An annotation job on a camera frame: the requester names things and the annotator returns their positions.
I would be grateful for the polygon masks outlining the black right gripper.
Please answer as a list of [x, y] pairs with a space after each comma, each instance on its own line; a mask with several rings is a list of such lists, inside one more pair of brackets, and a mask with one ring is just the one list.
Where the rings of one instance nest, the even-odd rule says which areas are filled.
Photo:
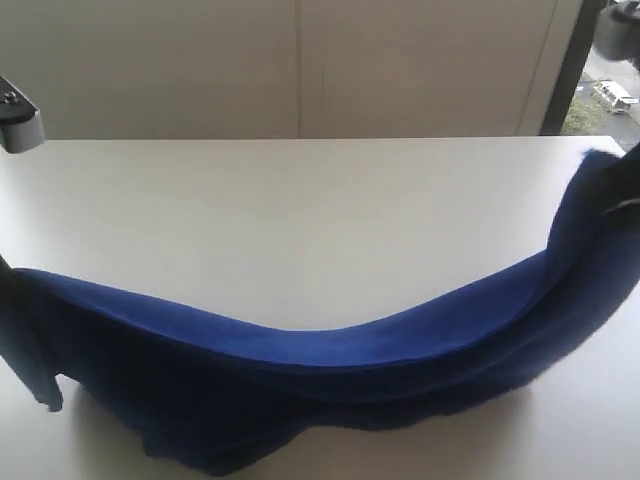
[[606, 215], [630, 205], [639, 204], [639, 150], [632, 149], [622, 157], [601, 152], [605, 165], [600, 173], [603, 199], [601, 214]]

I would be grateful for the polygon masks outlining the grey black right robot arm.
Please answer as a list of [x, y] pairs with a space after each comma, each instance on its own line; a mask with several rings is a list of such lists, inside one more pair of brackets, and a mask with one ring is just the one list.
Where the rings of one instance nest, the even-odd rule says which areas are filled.
[[[599, 15], [593, 46], [598, 54], [612, 62], [639, 59], [639, 2], [621, 1], [606, 6]], [[619, 199], [604, 215], [626, 206], [639, 204], [639, 144], [616, 164], [614, 190]]]

